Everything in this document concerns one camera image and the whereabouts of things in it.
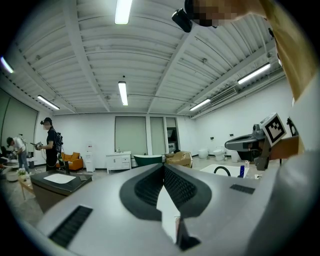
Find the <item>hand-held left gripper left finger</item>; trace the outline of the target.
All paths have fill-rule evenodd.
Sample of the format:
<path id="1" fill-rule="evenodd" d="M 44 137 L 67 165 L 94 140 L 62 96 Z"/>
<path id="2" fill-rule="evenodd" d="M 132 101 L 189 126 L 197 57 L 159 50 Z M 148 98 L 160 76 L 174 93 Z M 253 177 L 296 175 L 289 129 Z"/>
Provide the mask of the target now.
<path id="1" fill-rule="evenodd" d="M 161 164 L 92 181 L 63 199 L 37 224 L 47 250 L 62 256 L 177 256 L 180 248 L 157 209 Z"/>

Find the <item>white bathtub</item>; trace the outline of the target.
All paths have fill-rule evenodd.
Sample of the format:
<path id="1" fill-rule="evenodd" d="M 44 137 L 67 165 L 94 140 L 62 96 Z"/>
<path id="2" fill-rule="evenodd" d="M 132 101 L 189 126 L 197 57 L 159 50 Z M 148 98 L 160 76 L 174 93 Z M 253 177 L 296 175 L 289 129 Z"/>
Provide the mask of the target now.
<path id="1" fill-rule="evenodd" d="M 245 166 L 245 165 L 240 165 L 240 166 L 229 166 L 229 165 L 220 165 L 220 164 L 211 164 L 203 169 L 201 169 L 200 171 L 201 172 L 205 172 L 205 173 L 209 173 L 209 174 L 214 174 L 214 170 L 216 167 L 218 166 L 224 166 L 226 167 L 231 176 L 230 177 L 234 177 L 234 178 L 239 178 L 239 175 L 240 175 L 240 167 L 241 166 Z M 245 171 L 244 171 L 244 178 L 246 177 L 248 171 L 249 171 L 250 168 L 245 168 Z M 220 175 L 220 176 L 227 176 L 226 172 L 223 170 L 223 169 L 219 169 L 216 173 L 216 175 Z"/>

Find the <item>person's right forearm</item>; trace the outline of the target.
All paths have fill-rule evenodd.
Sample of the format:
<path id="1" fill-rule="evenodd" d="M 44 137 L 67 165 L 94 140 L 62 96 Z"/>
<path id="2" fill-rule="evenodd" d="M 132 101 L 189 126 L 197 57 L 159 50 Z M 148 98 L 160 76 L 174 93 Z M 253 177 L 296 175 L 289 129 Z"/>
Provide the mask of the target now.
<path id="1" fill-rule="evenodd" d="M 270 151 L 270 160 L 288 159 L 305 150 L 299 135 L 281 139 Z"/>

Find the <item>black bathtub faucet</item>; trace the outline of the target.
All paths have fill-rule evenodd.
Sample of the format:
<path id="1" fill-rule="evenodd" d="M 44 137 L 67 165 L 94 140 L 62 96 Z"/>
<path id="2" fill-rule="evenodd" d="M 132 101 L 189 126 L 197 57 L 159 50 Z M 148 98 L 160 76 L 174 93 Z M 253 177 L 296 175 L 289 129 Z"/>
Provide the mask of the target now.
<path id="1" fill-rule="evenodd" d="M 224 167 L 224 166 L 222 166 L 222 165 L 216 167 L 216 168 L 214 169 L 214 172 L 213 172 L 213 173 L 216 174 L 218 170 L 224 170 L 224 171 L 226 172 L 226 174 L 227 174 L 228 177 L 231 176 L 230 171 L 229 171 L 226 167 Z"/>

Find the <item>green bathtub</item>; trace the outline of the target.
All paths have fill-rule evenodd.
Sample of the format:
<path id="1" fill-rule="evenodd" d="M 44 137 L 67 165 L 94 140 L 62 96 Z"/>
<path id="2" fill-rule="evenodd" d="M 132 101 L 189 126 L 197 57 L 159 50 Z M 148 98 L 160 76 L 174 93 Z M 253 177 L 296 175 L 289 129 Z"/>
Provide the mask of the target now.
<path id="1" fill-rule="evenodd" d="M 134 155 L 133 157 L 139 167 L 161 164 L 163 162 L 162 155 Z"/>

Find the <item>ceiling air conditioner vent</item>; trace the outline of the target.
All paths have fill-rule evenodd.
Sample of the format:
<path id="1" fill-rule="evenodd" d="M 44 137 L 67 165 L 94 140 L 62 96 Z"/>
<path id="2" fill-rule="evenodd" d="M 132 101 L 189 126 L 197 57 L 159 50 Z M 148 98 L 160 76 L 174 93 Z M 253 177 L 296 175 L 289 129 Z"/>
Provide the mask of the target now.
<path id="1" fill-rule="evenodd" d="M 228 88 L 224 91 L 221 91 L 219 94 L 215 95 L 213 98 L 210 100 L 210 105 L 216 105 L 219 102 L 225 100 L 228 97 L 232 97 L 234 95 L 238 94 L 237 90 L 234 87 Z"/>

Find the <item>white water dispenser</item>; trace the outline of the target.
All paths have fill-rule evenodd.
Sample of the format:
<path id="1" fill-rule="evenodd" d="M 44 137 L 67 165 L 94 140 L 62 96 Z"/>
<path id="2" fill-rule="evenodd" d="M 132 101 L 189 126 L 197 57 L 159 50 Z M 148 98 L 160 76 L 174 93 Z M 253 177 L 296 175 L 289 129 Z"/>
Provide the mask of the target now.
<path id="1" fill-rule="evenodd" d="M 94 149 L 93 144 L 88 143 L 86 148 L 86 153 L 84 155 L 85 168 L 88 173 L 95 172 L 95 161 L 94 161 Z"/>

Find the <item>ceiling tube light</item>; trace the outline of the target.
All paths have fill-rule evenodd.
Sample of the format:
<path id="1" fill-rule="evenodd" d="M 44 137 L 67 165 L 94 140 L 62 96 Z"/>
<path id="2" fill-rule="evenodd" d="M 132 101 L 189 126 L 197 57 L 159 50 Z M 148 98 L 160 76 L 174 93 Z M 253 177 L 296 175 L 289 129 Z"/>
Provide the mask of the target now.
<path id="1" fill-rule="evenodd" d="M 133 0 L 117 0 L 114 23 L 126 25 L 129 22 Z"/>
<path id="2" fill-rule="evenodd" d="M 0 62 L 2 64 L 2 66 L 10 73 L 14 73 L 13 68 L 7 63 L 7 61 L 5 60 L 5 58 L 3 56 L 0 57 Z"/>
<path id="3" fill-rule="evenodd" d="M 246 76 L 242 77 L 241 79 L 239 79 L 237 81 L 237 83 L 239 85 L 244 84 L 245 82 L 251 80 L 252 78 L 258 76 L 259 74 L 265 72 L 266 70 L 268 70 L 271 67 L 271 64 L 268 62 L 262 66 L 260 66 L 259 68 L 257 68 L 256 70 L 252 71 L 251 73 L 247 74 Z"/>
<path id="4" fill-rule="evenodd" d="M 119 81 L 118 82 L 118 88 L 120 93 L 121 102 L 124 106 L 128 106 L 128 95 L 127 95 L 127 86 L 126 82 Z"/>
<path id="5" fill-rule="evenodd" d="M 195 110 L 199 109 L 200 107 L 208 104 L 210 101 L 211 100 L 209 98 L 207 98 L 207 99 L 203 100 L 202 102 L 196 104 L 195 106 L 191 107 L 189 110 L 190 111 L 195 111 Z"/>
<path id="6" fill-rule="evenodd" d="M 52 103 L 51 101 L 47 100 L 45 97 L 43 97 L 42 95 L 38 95 L 37 98 L 42 101 L 43 103 L 45 103 L 46 105 L 50 106 L 51 108 L 53 108 L 54 110 L 60 110 L 60 108 L 55 105 L 54 103 Z"/>

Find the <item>orange sofa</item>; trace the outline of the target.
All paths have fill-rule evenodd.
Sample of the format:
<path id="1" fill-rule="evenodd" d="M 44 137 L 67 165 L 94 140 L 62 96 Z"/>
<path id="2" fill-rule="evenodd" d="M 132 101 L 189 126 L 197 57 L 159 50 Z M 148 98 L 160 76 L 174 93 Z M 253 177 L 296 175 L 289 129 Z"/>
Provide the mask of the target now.
<path id="1" fill-rule="evenodd" d="M 78 152 L 73 152 L 72 154 L 62 152 L 58 157 L 56 167 L 60 170 L 64 170 L 64 161 L 69 162 L 69 170 L 71 172 L 82 170 L 84 167 L 83 159 Z"/>

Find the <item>half-raised roller blind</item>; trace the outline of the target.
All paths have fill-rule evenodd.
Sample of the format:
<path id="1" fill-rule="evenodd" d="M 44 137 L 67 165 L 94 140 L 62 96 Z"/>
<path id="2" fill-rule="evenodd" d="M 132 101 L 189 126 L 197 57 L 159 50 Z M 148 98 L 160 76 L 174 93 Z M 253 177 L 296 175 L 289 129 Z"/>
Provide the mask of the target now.
<path id="1" fill-rule="evenodd" d="M 174 153 L 179 149 L 177 124 L 175 118 L 166 118 L 168 152 Z"/>

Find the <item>wide grey roller blind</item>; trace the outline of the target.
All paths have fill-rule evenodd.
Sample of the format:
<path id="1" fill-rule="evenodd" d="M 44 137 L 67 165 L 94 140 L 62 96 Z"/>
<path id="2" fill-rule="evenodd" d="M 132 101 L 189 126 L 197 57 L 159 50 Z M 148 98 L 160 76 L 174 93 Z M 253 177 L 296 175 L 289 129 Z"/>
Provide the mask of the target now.
<path id="1" fill-rule="evenodd" d="M 115 117 L 115 150 L 131 152 L 133 155 L 146 155 L 146 118 L 138 116 Z"/>

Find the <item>light wooden table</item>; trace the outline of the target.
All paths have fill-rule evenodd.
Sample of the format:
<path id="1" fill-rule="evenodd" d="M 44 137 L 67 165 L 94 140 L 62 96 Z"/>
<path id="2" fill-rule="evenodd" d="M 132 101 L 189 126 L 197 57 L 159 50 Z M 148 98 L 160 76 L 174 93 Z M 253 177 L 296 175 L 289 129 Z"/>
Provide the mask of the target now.
<path id="1" fill-rule="evenodd" d="M 18 180 L 18 183 L 20 184 L 21 192 L 22 192 L 22 196 L 23 196 L 24 200 L 26 200 L 25 191 L 35 195 L 33 186 L 32 186 L 31 181 L 29 179 L 27 179 L 25 176 L 20 175 L 20 176 L 18 176 L 17 180 Z"/>

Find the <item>narrow grey roller blind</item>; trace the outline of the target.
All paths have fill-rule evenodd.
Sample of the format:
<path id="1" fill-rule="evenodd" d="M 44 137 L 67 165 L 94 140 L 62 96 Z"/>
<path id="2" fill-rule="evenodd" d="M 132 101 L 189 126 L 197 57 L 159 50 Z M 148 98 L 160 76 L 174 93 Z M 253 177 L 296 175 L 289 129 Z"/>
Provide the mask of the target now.
<path id="1" fill-rule="evenodd" d="M 152 153 L 154 155 L 164 155 L 166 153 L 166 146 L 162 117 L 150 117 L 150 132 Z"/>

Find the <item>person's tan shirt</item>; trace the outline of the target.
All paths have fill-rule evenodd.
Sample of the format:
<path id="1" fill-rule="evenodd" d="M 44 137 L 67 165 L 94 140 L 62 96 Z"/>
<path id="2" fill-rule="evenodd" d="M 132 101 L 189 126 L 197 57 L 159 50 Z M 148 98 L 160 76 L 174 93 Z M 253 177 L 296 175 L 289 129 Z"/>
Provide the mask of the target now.
<path id="1" fill-rule="evenodd" d="M 275 0 L 259 0 L 269 21 L 283 70 L 295 100 L 303 94 L 320 62 L 311 42 L 295 19 Z"/>

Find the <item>large grey roller blind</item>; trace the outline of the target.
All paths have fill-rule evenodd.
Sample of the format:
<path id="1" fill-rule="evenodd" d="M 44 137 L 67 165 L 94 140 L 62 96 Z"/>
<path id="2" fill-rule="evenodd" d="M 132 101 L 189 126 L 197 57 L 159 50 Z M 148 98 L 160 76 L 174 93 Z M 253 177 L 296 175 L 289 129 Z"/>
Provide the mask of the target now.
<path id="1" fill-rule="evenodd" d="M 38 112 L 31 109 L 25 104 L 10 98 L 2 126 L 2 144 L 7 147 L 7 138 L 22 137 L 27 142 L 27 150 L 29 153 L 34 151 L 31 143 L 34 142 L 35 125 Z"/>
<path id="2" fill-rule="evenodd" d="M 0 146 L 2 145 L 3 125 L 10 96 L 0 88 Z"/>

